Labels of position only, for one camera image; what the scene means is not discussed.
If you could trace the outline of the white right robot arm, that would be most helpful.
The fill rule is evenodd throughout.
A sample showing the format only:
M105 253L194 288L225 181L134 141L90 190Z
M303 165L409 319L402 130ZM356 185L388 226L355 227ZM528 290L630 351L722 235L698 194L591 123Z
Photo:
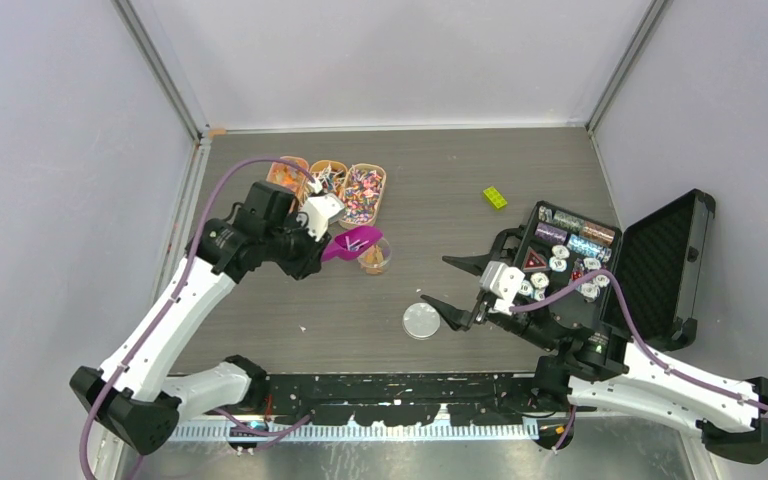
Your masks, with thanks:
M585 270L550 293L544 271L527 274L490 255L443 260L479 279L470 311L423 298L453 330L490 322L547 350L530 385L530 400L539 408L614 410L696 434L708 452L727 460L757 465L768 459L768 379L721 377L654 350L609 271ZM621 302L625 332L610 325L565 326L548 310L568 296L595 301L608 293Z

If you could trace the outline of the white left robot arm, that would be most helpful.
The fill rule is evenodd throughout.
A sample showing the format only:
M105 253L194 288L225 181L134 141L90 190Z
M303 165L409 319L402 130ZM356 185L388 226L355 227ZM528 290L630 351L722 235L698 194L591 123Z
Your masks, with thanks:
M100 367L82 366L70 387L98 422L140 455L157 451L178 424L219 407L258 412L266 373L229 356L196 374L170 372L208 314L265 263L301 280L320 271L329 226L344 206L331 193L304 202L285 187L255 182L225 218L205 220L161 297Z

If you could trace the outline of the magenta plastic scoop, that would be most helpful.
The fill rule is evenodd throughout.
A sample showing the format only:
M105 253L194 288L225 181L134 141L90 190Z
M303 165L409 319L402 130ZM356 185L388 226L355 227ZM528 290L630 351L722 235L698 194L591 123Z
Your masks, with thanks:
M383 233L377 227L357 226L334 237L324 249L321 261L328 262L335 258L356 260L382 238Z

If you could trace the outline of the clear plastic jar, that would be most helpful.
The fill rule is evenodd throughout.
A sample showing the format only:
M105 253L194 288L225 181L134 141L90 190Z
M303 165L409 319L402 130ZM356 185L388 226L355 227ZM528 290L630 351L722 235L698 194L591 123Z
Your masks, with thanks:
M382 237L373 246L366 249L357 260L360 269L364 273L368 275L381 275L389 268L391 257L391 245Z

